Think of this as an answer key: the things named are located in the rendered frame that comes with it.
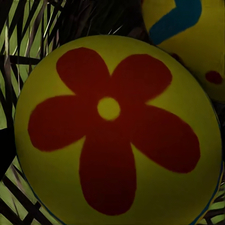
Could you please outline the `wicker basket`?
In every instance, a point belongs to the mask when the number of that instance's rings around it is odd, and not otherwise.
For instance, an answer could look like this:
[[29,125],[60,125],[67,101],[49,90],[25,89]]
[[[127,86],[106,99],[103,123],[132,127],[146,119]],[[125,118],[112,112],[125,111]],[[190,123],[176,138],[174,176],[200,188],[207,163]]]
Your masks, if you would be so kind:
[[[17,104],[17,97],[11,83],[10,65],[17,79],[17,83],[19,86],[18,88],[18,96],[19,96],[21,89],[23,87],[23,80],[20,75],[19,65],[29,65],[29,71],[28,71],[28,76],[29,76],[32,71],[32,65],[37,65],[48,54],[49,45],[51,41],[52,41],[52,51],[53,51],[54,49],[58,48],[59,46],[67,42],[81,38],[82,31],[85,26],[88,27],[87,36],[89,33],[89,29],[93,30],[92,36],[97,35],[102,25],[109,19],[109,17],[112,15],[114,10],[121,3],[124,7],[124,10],[118,17],[118,20],[115,22],[111,30],[109,31],[108,35],[114,30],[116,30],[115,32],[117,32],[122,26],[127,24],[121,36],[137,38],[138,40],[146,41],[146,43],[152,45],[152,42],[147,33],[147,29],[145,27],[145,23],[142,17],[140,2],[137,2],[127,7],[123,0],[114,0],[112,4],[110,5],[110,7],[108,8],[108,10],[105,12],[105,14],[101,17],[97,25],[94,28],[92,28],[91,22],[95,16],[91,19],[89,25],[86,24],[86,21],[89,17],[90,11],[92,9],[92,6],[95,3],[95,0],[67,0],[63,6],[61,6],[63,0],[44,0],[43,5],[31,27],[31,32],[30,32],[30,22],[36,12],[36,9],[38,7],[40,0],[34,0],[33,6],[31,9],[30,9],[30,0],[29,0],[29,16],[26,21],[25,27],[23,29],[23,14],[24,14],[24,7],[26,4],[26,1],[27,0],[19,0],[12,22],[10,26],[8,26],[8,13],[10,11],[13,0],[0,0],[0,35],[3,30],[4,24],[6,23],[5,41],[0,52],[0,70],[3,76],[3,79],[5,80],[6,99],[0,88],[0,101],[2,103],[5,116],[7,118],[7,127],[14,126],[14,120],[12,118],[12,104],[14,105],[14,108],[16,108],[16,104]],[[108,2],[109,0],[107,1],[107,3]],[[44,34],[44,11],[45,11],[46,5],[47,5],[47,29]],[[50,16],[51,5],[54,6],[52,16]],[[102,8],[97,12],[97,14],[102,10]],[[61,11],[61,14],[59,15],[59,17],[57,16],[57,18],[54,21],[54,18],[56,17],[56,14],[58,15],[59,10]],[[41,18],[42,18],[42,24],[41,24],[40,47],[37,52],[37,57],[32,58],[30,57],[30,50],[33,45],[36,33],[38,31]],[[54,27],[52,29],[51,34],[49,35],[50,28],[53,24],[53,21],[54,21]],[[9,55],[9,39],[16,25],[17,25],[17,48],[12,55]],[[28,39],[27,48],[25,51],[25,56],[20,56],[19,54],[20,54],[21,42],[23,40],[23,36],[28,27],[29,27],[29,39]],[[114,35],[114,33],[112,33],[112,35]],[[44,51],[44,40],[46,37],[47,37],[47,40],[46,40],[46,47]],[[225,103],[218,102],[216,108],[214,108],[216,111],[216,114],[217,115],[219,115],[220,113],[224,114],[223,112],[221,112],[224,109],[224,107],[225,107]],[[225,126],[225,114],[223,118],[218,120],[221,126]],[[16,213],[14,213],[1,198],[0,198],[0,213],[9,221],[11,221],[13,225],[31,225],[31,223],[34,220],[37,220],[42,225],[52,225],[52,223],[40,212],[42,208],[41,204],[38,201],[35,204],[33,204],[27,198],[26,193],[23,189],[21,180],[19,179],[19,176],[16,173],[17,171],[19,175],[22,177],[22,179],[25,180],[22,172],[20,172],[13,165],[13,163],[11,163],[9,168],[11,169],[11,172],[16,181],[17,187],[8,179],[6,175],[3,176],[0,183],[2,183],[2,185],[7,189]],[[224,165],[224,172],[223,172],[223,177],[222,177],[220,187],[224,184],[225,184],[225,165]],[[220,188],[218,192],[220,191],[225,191],[225,188]],[[28,212],[28,214],[23,220],[21,220],[19,217],[16,205],[13,201],[13,198],[10,192],[19,200],[19,202]],[[215,198],[213,203],[224,202],[224,201],[225,201],[225,192],[221,194],[220,196],[218,196],[217,198]],[[203,218],[205,218],[206,223],[208,225],[225,225],[225,219],[217,222],[216,224],[212,223],[210,218],[213,218],[218,215],[225,215],[225,208],[208,210],[208,212],[204,215]],[[196,225],[206,225],[206,224],[197,223]]]

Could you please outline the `easter egg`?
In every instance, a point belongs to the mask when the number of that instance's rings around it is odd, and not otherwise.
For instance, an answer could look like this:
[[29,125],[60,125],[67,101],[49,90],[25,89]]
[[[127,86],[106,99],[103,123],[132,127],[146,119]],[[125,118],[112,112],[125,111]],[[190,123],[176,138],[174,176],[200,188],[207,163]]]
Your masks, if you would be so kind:
[[225,103],[225,0],[140,0],[154,46],[174,57],[207,96]]
[[14,113],[16,157],[61,225],[196,225],[222,181],[212,101],[146,41],[93,35],[31,71]]

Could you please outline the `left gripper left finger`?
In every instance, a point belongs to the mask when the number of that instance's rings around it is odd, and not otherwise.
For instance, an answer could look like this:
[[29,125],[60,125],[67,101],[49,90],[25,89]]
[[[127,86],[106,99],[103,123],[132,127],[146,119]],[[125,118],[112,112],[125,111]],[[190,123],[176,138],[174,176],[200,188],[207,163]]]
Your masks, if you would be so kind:
[[0,181],[16,156],[14,126],[0,130]]

